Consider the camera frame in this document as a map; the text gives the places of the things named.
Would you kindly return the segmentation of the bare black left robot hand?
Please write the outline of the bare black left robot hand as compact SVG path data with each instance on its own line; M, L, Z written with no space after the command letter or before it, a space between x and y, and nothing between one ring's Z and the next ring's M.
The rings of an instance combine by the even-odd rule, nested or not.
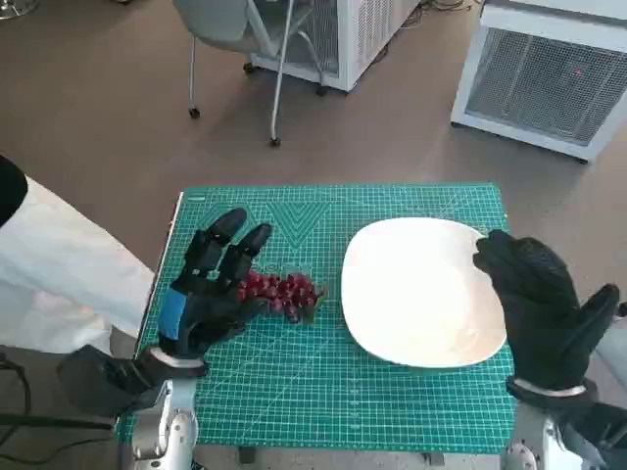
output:
M200 358L213 344L241 333L259 313L260 302L240 293L240 282L249 274L272 227L261 223L234 244L232 239L246 219L246 211L236 208L194 234L158 314L158 342L165 354Z

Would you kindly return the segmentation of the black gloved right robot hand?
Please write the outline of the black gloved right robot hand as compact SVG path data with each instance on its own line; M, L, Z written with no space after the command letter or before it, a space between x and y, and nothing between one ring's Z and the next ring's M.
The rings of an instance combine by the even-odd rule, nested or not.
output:
M493 230L476 242L504 310L514 377L547 392L581 388L590 356L618 312L620 291L605 284L581 303L565 262L532 237Z

